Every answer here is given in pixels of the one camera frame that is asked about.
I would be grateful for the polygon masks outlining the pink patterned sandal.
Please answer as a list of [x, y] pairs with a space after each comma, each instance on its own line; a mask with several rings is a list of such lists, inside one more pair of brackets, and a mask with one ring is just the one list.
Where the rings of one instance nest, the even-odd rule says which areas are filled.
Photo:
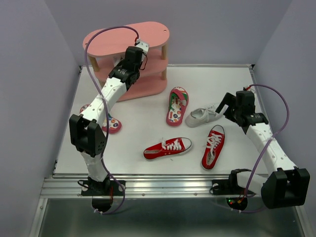
[[184, 118], [189, 103], [187, 91], [182, 87], [174, 87], [169, 94], [166, 123], [169, 126], [179, 126]]
[[[121, 122], [118, 119], [112, 117], [111, 115], [108, 115], [108, 116], [109, 116], [109, 133], [110, 134], [118, 133], [122, 128]], [[104, 123], [101, 128], [104, 132], [107, 132], [106, 120], [104, 120]]]

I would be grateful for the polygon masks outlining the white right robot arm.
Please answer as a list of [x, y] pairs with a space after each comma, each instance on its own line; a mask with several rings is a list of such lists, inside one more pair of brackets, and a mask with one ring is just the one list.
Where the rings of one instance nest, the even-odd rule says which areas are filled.
[[263, 113], [255, 112], [255, 95], [251, 91], [226, 93], [216, 112], [224, 106], [225, 118], [242, 128], [264, 162], [268, 178], [249, 169], [235, 169], [228, 179], [213, 180], [214, 195], [237, 195], [243, 191], [259, 195], [268, 209], [301, 206], [305, 203], [310, 174], [285, 154]]

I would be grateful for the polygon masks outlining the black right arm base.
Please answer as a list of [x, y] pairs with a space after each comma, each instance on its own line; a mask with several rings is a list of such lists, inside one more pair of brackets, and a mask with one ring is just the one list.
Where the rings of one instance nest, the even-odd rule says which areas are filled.
[[226, 196], [226, 203], [230, 210], [250, 213], [251, 211], [246, 211], [248, 199], [244, 194], [244, 190], [245, 188], [237, 184], [231, 184], [228, 179], [215, 179], [212, 180], [209, 193], [215, 196]]

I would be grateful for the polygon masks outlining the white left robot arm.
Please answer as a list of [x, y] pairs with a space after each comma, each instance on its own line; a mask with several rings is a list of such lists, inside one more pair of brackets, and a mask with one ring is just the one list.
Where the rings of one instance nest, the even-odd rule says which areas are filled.
[[94, 181], [92, 187], [100, 195], [106, 194], [110, 188], [103, 163], [107, 136], [102, 125], [104, 121], [109, 124], [109, 111], [139, 79], [148, 50], [149, 45], [144, 42], [128, 47], [124, 58], [111, 70], [103, 88], [99, 89], [99, 94], [83, 112], [73, 114], [69, 119], [71, 143], [83, 156], [88, 177]]

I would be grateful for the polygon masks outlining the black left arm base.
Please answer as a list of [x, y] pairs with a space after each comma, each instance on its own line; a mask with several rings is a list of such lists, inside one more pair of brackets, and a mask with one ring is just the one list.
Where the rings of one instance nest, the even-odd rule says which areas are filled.
[[91, 197], [94, 213], [110, 215], [119, 211], [125, 201], [125, 181], [114, 181], [106, 178], [104, 182], [78, 180], [82, 197]]

